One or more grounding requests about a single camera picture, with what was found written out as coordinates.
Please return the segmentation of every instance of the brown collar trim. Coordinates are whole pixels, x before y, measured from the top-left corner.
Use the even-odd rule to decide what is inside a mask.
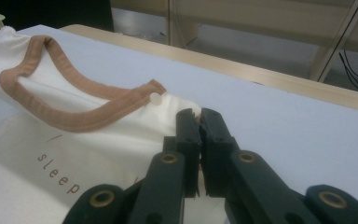
[[[45,47],[63,77],[79,90],[93,96],[110,100],[96,109],[80,113],[57,110],[27,91],[18,77],[30,76],[39,65]],[[132,89],[121,89],[94,82],[82,76],[69,62],[60,45],[49,36],[37,35],[30,40],[23,61],[16,67],[0,74],[2,89],[34,116],[47,124],[74,133],[102,128],[130,114],[150,102],[150,94],[166,90],[157,81]]]

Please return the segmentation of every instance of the floor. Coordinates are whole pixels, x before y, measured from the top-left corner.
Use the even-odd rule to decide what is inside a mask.
[[[116,8],[112,8],[112,13],[115,32],[165,44],[164,18]],[[186,49],[308,78],[317,46],[201,24],[198,37]],[[358,75],[358,53],[346,54],[353,73]],[[337,58],[324,83],[358,91],[358,77],[357,82],[351,80],[353,83]]]

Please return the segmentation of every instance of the brass insert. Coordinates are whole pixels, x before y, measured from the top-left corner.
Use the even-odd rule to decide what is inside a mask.
[[[174,163],[178,158],[173,154],[165,154],[161,157],[161,160],[165,163]]]
[[[322,200],[322,202],[335,208],[342,209],[348,207],[348,203],[344,198],[330,191],[320,192],[319,198]]]
[[[115,194],[112,190],[106,189],[94,193],[89,199],[89,203],[94,207],[105,207],[114,200]]]
[[[252,163],[255,161],[255,156],[248,152],[242,152],[240,154],[240,160],[244,162]]]

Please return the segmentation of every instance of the white cloth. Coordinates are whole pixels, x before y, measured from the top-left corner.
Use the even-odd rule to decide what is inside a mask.
[[[21,64],[30,38],[9,27],[0,30],[0,74]],[[69,114],[109,102],[69,83],[45,49],[36,70],[19,83]],[[68,132],[29,113],[0,85],[0,98],[25,112],[0,125],[0,214],[10,213],[0,216],[0,223],[60,223],[85,190],[104,183],[125,189],[144,177],[163,137],[175,135],[176,113],[186,108],[200,113],[195,103],[167,92],[151,95],[150,103],[110,124]],[[185,223],[223,223],[222,212],[221,200],[187,200]]]

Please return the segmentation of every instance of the small white button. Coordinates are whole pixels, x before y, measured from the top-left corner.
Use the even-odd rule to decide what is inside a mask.
[[[156,92],[150,94],[150,102],[153,105],[161,105],[162,104],[162,96]]]

